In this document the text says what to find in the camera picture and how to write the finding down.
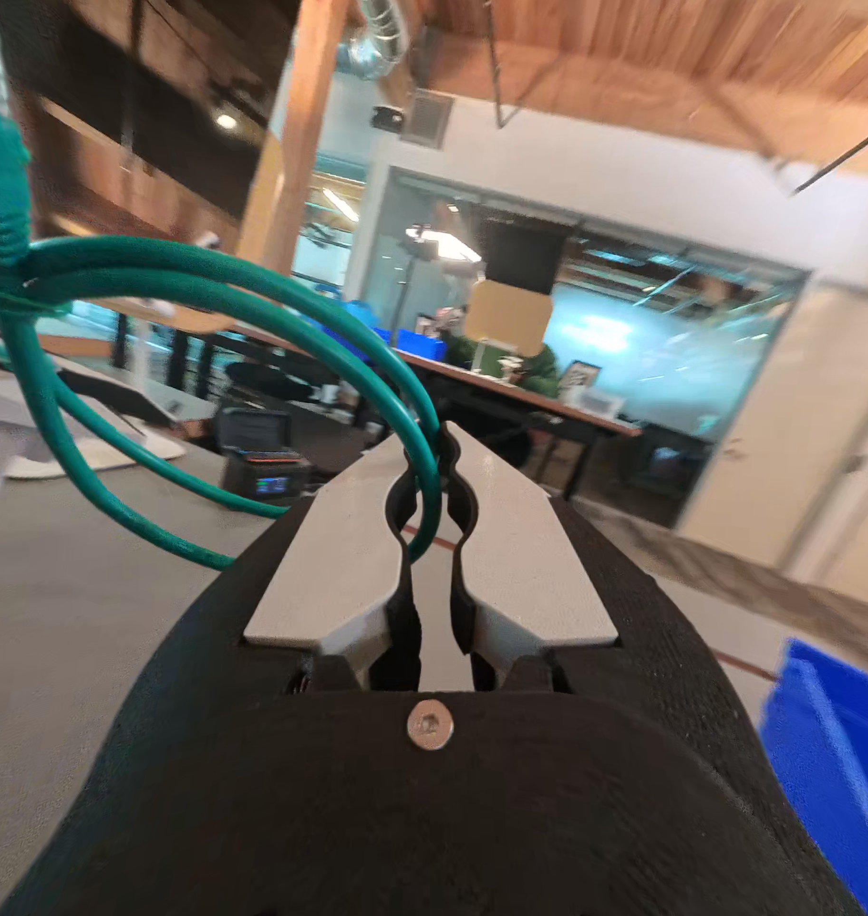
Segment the white mirror stand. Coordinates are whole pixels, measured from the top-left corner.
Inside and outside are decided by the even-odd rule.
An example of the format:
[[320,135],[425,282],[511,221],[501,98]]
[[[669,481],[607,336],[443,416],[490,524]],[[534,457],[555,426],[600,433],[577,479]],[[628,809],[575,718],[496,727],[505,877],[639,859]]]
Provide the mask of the white mirror stand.
[[[91,384],[90,394],[77,395],[79,402],[113,426],[133,446],[165,462],[176,461],[187,452],[180,441],[157,431],[157,423],[169,423],[171,418],[137,390],[57,357],[51,358],[51,364],[62,382],[66,380],[66,369],[77,369],[77,380]],[[8,480],[65,477],[30,413],[16,376],[4,359],[0,360],[0,366],[0,489]],[[75,418],[67,415],[62,418],[85,463],[95,472],[136,464],[133,457],[113,447]]]

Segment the long wooden-edged desk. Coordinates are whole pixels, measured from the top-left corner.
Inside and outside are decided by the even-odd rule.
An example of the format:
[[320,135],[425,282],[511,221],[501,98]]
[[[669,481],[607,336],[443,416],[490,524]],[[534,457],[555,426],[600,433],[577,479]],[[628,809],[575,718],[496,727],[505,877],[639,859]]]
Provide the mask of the long wooden-edged desk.
[[[291,344],[272,347],[248,334],[243,341],[245,361],[231,364],[225,373],[232,385],[275,401],[307,402],[317,389],[337,383],[335,372]],[[636,441],[640,427],[619,418],[603,418],[582,408],[567,406],[516,385],[477,375],[450,364],[398,351],[428,393],[440,418],[453,419],[476,439],[498,452],[507,441],[535,432],[547,443],[536,474],[539,482],[559,444],[580,447],[561,494],[577,493],[589,461],[601,442]]]

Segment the blue plastic bin with tag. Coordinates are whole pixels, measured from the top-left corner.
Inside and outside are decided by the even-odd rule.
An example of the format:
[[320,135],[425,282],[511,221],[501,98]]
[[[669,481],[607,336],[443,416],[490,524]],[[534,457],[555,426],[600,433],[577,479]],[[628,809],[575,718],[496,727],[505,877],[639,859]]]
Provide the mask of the blue plastic bin with tag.
[[790,639],[759,735],[797,817],[868,913],[868,673]]

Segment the studio light on stand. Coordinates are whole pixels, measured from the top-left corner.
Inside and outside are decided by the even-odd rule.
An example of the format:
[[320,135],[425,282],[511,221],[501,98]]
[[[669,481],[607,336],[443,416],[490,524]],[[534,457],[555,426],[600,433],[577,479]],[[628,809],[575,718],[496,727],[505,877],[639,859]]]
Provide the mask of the studio light on stand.
[[479,279],[483,260],[470,246],[450,233],[435,230],[427,223],[414,223],[405,229],[399,247],[407,256],[404,278],[389,323],[390,344],[395,347],[406,315],[406,303],[419,263],[446,263],[447,274],[460,279]]

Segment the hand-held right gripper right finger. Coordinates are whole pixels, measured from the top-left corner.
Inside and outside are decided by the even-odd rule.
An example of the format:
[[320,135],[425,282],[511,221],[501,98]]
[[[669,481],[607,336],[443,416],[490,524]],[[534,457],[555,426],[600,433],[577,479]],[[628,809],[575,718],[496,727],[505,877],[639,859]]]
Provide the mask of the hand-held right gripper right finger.
[[456,423],[442,424],[452,554],[451,628],[474,690],[520,658],[612,647],[619,633],[547,493]]

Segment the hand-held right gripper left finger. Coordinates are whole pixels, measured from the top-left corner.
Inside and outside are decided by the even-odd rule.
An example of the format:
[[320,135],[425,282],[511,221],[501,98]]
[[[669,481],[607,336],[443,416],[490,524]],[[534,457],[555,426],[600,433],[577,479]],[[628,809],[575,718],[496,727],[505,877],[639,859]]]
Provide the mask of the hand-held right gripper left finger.
[[417,691],[421,624],[402,536],[414,476],[391,435],[322,487],[244,640],[344,658],[374,691]]

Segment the black square panel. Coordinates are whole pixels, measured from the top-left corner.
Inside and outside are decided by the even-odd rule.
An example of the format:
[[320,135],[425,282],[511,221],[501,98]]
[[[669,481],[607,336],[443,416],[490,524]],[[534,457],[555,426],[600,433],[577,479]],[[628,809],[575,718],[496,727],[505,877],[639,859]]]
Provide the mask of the black square panel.
[[485,280],[550,295],[569,235],[570,228],[559,223],[486,219],[482,226]]

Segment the dark blue storage bin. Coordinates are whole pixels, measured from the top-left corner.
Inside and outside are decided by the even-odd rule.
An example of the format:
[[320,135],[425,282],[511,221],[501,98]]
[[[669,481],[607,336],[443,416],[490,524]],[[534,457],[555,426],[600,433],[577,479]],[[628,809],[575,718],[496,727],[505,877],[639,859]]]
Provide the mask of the dark blue storage bin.
[[443,362],[447,352],[447,343],[440,337],[431,337],[405,329],[397,331],[394,344],[395,349],[403,354],[410,354],[432,362]]

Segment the small framed marker sign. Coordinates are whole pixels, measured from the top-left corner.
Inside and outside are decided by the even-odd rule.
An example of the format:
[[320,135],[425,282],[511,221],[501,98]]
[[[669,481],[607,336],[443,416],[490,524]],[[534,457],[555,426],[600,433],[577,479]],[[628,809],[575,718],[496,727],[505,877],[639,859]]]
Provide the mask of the small framed marker sign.
[[594,386],[600,372],[599,365],[581,360],[572,361],[559,376],[558,400],[570,406],[579,404],[583,392]]

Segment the wall vent grille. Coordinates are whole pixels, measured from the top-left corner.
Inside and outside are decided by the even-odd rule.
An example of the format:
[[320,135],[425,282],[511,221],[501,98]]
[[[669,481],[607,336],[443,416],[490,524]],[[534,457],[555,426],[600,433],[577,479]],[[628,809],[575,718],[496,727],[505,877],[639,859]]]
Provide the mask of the wall vent grille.
[[417,88],[405,109],[400,140],[440,151],[448,131],[454,97]]

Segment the silver elbow air duct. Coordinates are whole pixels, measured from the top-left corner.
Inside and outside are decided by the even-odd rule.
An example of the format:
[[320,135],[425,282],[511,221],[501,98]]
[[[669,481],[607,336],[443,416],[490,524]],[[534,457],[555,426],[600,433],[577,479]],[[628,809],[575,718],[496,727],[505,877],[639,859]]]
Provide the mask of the silver elbow air duct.
[[408,51],[409,28],[397,1],[359,1],[362,26],[342,38],[335,70],[365,82],[390,75]]

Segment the metal ceiling rod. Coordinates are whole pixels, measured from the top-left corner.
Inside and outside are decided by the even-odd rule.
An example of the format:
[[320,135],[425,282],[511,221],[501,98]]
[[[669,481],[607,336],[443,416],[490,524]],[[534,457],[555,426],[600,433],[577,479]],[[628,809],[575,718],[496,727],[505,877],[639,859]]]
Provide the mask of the metal ceiling rod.
[[502,82],[503,70],[497,41],[495,2],[484,1],[483,8],[486,21],[486,46],[495,121],[497,129],[503,130],[510,119],[517,113],[517,108],[515,103],[509,104],[511,99],[505,92],[506,86]]

